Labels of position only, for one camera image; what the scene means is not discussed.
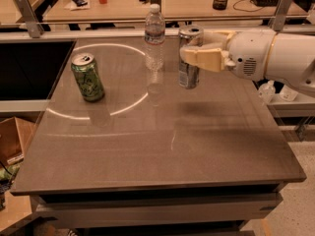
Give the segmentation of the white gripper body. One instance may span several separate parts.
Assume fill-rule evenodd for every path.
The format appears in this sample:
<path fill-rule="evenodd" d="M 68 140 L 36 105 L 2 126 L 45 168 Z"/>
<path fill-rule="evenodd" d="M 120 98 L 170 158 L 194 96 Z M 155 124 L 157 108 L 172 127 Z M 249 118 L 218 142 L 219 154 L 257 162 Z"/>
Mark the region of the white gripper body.
<path fill-rule="evenodd" d="M 226 46 L 224 67 L 241 79 L 260 81 L 264 78 L 268 54 L 276 34 L 271 30 L 238 32 Z"/>

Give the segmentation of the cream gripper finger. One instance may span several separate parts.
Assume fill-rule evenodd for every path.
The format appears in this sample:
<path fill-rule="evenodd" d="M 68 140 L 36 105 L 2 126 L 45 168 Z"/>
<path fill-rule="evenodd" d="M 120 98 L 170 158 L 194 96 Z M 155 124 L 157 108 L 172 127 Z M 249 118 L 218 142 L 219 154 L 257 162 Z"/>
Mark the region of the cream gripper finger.
<path fill-rule="evenodd" d="M 201 49 L 220 48 L 226 50 L 229 42 L 236 35 L 233 30 L 205 30 L 203 33 Z"/>
<path fill-rule="evenodd" d="M 181 47 L 180 58 L 189 65 L 216 73 L 236 66 L 221 48 Z"/>

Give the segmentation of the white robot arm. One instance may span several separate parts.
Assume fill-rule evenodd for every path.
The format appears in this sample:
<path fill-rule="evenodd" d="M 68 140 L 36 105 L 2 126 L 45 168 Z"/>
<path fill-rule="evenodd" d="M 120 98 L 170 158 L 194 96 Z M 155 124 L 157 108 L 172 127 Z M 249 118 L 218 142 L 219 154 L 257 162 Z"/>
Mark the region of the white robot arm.
<path fill-rule="evenodd" d="M 238 78 L 273 80 L 309 96 L 315 93 L 314 35 L 206 30 L 203 44 L 181 47 L 180 58 L 203 70 L 227 70 Z"/>

